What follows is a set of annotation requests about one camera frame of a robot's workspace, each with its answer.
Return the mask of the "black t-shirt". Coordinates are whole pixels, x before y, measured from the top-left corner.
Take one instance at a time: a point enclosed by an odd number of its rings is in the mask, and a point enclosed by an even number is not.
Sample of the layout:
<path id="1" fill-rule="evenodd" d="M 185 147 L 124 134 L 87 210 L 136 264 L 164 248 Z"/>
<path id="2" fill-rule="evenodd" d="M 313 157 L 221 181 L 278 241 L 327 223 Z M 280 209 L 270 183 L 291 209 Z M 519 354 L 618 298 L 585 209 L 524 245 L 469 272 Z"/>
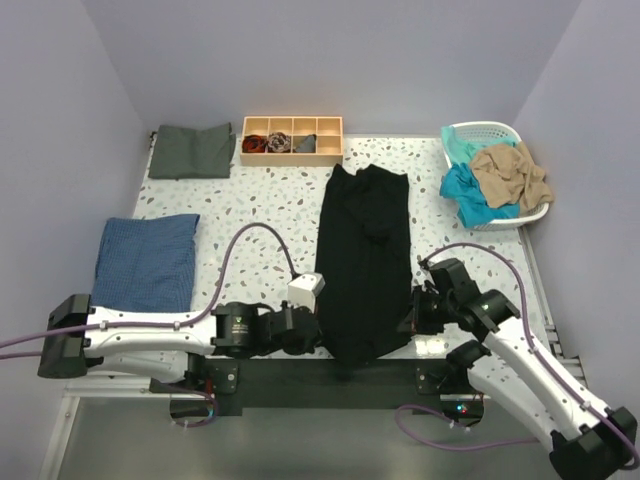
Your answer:
<path id="1" fill-rule="evenodd" d="M 406 345 L 411 300 L 409 182 L 369 165 L 334 167 L 320 212 L 315 270 L 325 280 L 317 319 L 323 345 L 359 367 Z"/>

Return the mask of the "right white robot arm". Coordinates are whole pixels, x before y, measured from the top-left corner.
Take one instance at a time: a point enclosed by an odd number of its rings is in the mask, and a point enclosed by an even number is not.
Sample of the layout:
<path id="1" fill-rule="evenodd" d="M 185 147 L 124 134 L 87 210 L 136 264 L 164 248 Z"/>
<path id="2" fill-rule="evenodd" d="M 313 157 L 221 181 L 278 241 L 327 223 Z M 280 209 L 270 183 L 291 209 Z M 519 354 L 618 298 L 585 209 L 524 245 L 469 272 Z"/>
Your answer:
<path id="1" fill-rule="evenodd" d="M 481 292 L 458 259 L 420 266 L 430 277 L 413 291 L 406 326 L 428 334 L 453 323 L 471 336 L 445 357 L 452 390 L 473 389 L 496 401 L 548 451 L 563 479 L 607 479 L 638 466 L 634 415 L 581 384 L 503 293 Z"/>

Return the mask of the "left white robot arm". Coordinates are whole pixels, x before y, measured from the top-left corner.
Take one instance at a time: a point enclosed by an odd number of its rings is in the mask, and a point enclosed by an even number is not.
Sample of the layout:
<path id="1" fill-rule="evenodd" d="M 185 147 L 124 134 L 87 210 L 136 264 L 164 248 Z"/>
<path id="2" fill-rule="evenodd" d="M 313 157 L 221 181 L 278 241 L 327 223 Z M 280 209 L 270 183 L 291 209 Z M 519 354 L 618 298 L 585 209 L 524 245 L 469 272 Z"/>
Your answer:
<path id="1" fill-rule="evenodd" d="M 208 356 L 250 359 L 279 350 L 304 355 L 319 337 L 314 312 L 288 302 L 278 310 L 231 302 L 200 316 L 94 307 L 89 295 L 76 294 L 49 315 L 37 374 L 60 380 L 110 371 L 196 392 L 206 383 Z"/>

